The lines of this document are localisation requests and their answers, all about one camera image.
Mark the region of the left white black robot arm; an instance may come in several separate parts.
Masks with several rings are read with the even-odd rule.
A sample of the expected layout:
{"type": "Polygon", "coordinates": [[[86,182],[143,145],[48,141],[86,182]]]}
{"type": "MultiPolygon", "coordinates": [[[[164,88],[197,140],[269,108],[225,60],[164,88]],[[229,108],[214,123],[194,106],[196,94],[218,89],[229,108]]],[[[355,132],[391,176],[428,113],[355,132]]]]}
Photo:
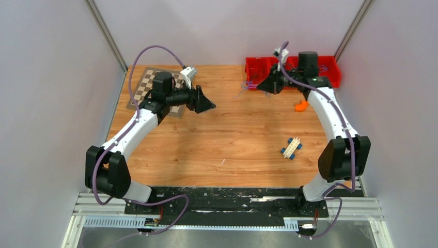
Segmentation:
{"type": "Polygon", "coordinates": [[[163,121],[173,106],[184,105],[197,114],[216,107],[200,85],[193,86],[196,73],[194,67],[185,67],[180,72],[180,83],[168,71],[153,76],[143,101],[133,101],[137,109],[131,120],[103,145],[90,146],[86,151],[87,188],[95,194],[134,202],[145,214],[157,210],[158,200],[151,195],[152,188],[131,178],[127,162],[144,137],[163,121]]]}

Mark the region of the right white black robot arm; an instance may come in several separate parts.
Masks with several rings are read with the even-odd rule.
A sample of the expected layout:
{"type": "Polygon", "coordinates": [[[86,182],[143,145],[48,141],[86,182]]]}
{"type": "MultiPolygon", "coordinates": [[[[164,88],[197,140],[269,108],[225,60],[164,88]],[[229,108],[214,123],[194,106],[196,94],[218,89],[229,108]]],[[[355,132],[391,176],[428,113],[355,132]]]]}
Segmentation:
{"type": "Polygon", "coordinates": [[[350,125],[337,103],[330,80],[319,74],[318,54],[300,52],[298,66],[286,70],[286,48],[276,48],[273,55],[278,63],[272,66],[267,78],[257,85],[258,90],[272,94],[292,86],[301,92],[312,106],[324,128],[327,146],[318,159],[318,172],[311,182],[301,186],[293,208],[300,216],[310,216],[324,203],[324,198],[342,181],[354,182],[364,173],[371,141],[350,125]]]}

